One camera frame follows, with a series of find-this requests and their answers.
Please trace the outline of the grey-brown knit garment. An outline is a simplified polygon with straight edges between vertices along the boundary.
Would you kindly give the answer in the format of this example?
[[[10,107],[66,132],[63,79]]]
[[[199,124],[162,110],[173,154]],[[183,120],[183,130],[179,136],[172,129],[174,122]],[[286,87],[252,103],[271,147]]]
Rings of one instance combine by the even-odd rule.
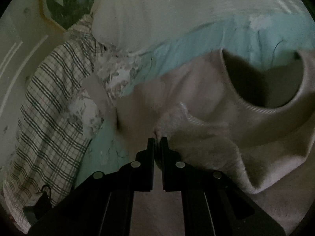
[[[314,200],[314,51],[260,72],[226,50],[194,58],[110,101],[83,87],[134,157],[166,137],[185,162],[224,172],[290,234]]]

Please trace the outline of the plaid checked cloth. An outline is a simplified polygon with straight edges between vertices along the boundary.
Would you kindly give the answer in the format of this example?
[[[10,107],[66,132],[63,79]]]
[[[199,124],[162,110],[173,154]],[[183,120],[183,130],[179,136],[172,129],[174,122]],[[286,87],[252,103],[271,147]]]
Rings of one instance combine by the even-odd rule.
[[[82,80],[94,72],[105,47],[92,36],[92,17],[83,16],[68,29],[69,39],[38,66],[20,108],[15,152],[3,179],[6,205],[20,231],[30,223],[23,207],[43,185],[57,205],[73,187],[89,141],[81,123],[65,111]]]

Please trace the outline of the white floral patterned cloth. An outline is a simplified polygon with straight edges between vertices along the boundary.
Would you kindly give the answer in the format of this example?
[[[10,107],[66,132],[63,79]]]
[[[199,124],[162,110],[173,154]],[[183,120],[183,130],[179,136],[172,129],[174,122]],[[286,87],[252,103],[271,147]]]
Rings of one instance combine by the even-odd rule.
[[[124,51],[97,56],[94,72],[82,80],[65,111],[67,119],[81,124],[85,138],[95,137],[106,119],[115,124],[116,99],[136,78],[140,62],[139,56]]]

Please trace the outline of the white ribbed pillow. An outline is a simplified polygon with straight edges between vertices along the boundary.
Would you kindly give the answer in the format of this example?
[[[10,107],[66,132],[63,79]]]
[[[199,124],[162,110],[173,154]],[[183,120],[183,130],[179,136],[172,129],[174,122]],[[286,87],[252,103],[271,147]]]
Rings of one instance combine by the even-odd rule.
[[[301,0],[95,0],[94,38],[144,52],[197,27],[235,14],[306,14]]]

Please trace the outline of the light blue floral bedsheet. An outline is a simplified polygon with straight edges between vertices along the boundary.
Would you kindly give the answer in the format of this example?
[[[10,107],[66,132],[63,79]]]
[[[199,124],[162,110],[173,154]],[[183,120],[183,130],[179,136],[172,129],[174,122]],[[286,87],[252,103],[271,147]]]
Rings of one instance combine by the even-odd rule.
[[[260,71],[280,67],[292,61],[296,50],[314,48],[314,20],[303,14],[261,14],[231,16],[201,26],[140,55],[140,71],[122,95],[130,93],[138,83],[222,47]],[[80,185],[94,169],[111,173],[127,161],[108,120],[103,121],[99,132],[89,141],[75,185]]]

